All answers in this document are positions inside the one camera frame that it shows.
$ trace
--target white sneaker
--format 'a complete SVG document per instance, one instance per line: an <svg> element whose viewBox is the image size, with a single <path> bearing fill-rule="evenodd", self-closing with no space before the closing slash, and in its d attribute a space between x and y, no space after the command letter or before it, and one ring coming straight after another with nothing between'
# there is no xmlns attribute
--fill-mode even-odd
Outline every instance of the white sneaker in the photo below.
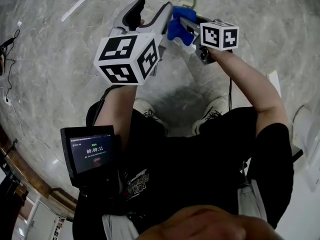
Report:
<svg viewBox="0 0 320 240"><path fill-rule="evenodd" d="M168 135L169 126L156 115L155 109L148 102L137 98L134 101L133 108L139 111L146 118L152 118L153 120L162 124L165 130L165 136Z"/></svg>
<svg viewBox="0 0 320 240"><path fill-rule="evenodd" d="M215 119L223 114L228 112L228 102L223 97L218 97L210 102L210 104L206 107L204 116L196 121L192 127L192 133L194 135L199 135L200 131L199 128L201 125L203 125L207 120Z"/></svg>

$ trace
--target gray floor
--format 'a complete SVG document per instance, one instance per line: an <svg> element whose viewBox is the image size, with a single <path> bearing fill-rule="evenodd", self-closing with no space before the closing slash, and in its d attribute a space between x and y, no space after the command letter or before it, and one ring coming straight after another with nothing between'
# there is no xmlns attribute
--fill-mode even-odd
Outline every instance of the gray floor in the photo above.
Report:
<svg viewBox="0 0 320 240"><path fill-rule="evenodd" d="M9 55L16 59L8 96L13 106L0 99L0 123L19 140L19 152L35 171L74 197L78 190L64 164L60 129L83 126L88 108L108 87L93 59L115 16L134 0L87 0L61 22L76 1L0 0L0 43L22 21ZM191 0L146 0L142 17L148 22L167 1L178 5ZM291 120L301 105L313 109L320 96L319 9L320 0L198 0L201 15L240 27L239 49L234 51L238 56L263 74L278 71ZM137 96L156 108L172 127L171 135L189 135L210 100L227 98L229 78L216 64L202 66L181 42L164 38L163 44L167 50L157 76L139 87ZM7 77L8 71L0 77L3 93L9 87ZM235 85L232 100L234 108L250 105Z"/></svg>

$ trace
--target forearm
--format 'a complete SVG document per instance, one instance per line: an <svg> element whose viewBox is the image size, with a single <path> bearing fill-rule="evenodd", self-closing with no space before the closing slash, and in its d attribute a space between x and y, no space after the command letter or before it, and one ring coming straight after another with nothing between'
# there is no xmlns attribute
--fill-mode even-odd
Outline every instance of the forearm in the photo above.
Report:
<svg viewBox="0 0 320 240"><path fill-rule="evenodd" d="M259 71L228 51L215 51L212 57L231 77L257 112L282 104L275 87Z"/></svg>
<svg viewBox="0 0 320 240"><path fill-rule="evenodd" d="M105 98L95 126L113 126L114 134L121 136L122 150L127 146L136 86L123 86L111 90Z"/></svg>
<svg viewBox="0 0 320 240"><path fill-rule="evenodd" d="M233 53L212 49L210 53L257 111L257 134L270 124L287 124L283 101L264 75Z"/></svg>

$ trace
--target small screen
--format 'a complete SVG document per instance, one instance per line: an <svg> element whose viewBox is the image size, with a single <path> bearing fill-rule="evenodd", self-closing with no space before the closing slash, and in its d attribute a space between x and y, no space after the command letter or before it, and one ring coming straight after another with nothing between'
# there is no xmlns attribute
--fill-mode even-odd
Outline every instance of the small screen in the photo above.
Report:
<svg viewBox="0 0 320 240"><path fill-rule="evenodd" d="M70 138L70 145L78 174L98 168L113 159L110 134Z"/></svg>

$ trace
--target black cable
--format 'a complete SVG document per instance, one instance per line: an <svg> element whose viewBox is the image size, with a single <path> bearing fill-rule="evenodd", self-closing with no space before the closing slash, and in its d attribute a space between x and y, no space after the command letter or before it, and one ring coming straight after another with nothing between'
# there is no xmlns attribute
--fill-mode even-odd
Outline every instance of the black cable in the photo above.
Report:
<svg viewBox="0 0 320 240"><path fill-rule="evenodd" d="M104 92L104 94L102 95L101 99L99 100L98 106L97 106L97 108L96 108L95 115L94 115L94 118L93 118L92 126L95 126L96 120L97 120L98 115L99 115L99 113L100 113L100 111L101 111L101 108L102 108L102 106L103 106L103 104L104 104L104 102L105 102L105 98L106 98L107 94L108 94L111 90L116 89L116 88L120 88L120 87L122 87L122 86L124 86L124 85L112 85L111 87L109 87L108 89L105 90L105 92Z"/></svg>
<svg viewBox="0 0 320 240"><path fill-rule="evenodd" d="M9 53L11 52L11 50L15 47L15 39L19 36L20 34L20 29L17 29L17 31L14 33L14 36L13 36L13 41L12 41L12 47L11 49L9 50L9 52L5 55L5 58L4 58L4 68L6 68L6 61L12 61L13 63L10 65L10 68L9 68L9 74L8 74L8 83L10 85L8 91L6 92L6 95L5 95L5 100L6 102L8 102L8 94L9 94L9 91L12 89L12 84L10 83L10 80L9 80L9 77L10 77L10 73L11 73L11 67L13 64L16 63L16 61L14 59L9 59L7 58L7 56L9 55Z"/></svg>
<svg viewBox="0 0 320 240"><path fill-rule="evenodd" d="M232 79L230 77L230 85L229 85L229 111L232 110Z"/></svg>
<svg viewBox="0 0 320 240"><path fill-rule="evenodd" d="M11 145L11 147L9 148L9 150L6 152L6 154L4 155L3 158L5 158L7 155L9 155L9 153L12 151L12 150L16 150L16 144L18 143L18 140L15 139Z"/></svg>

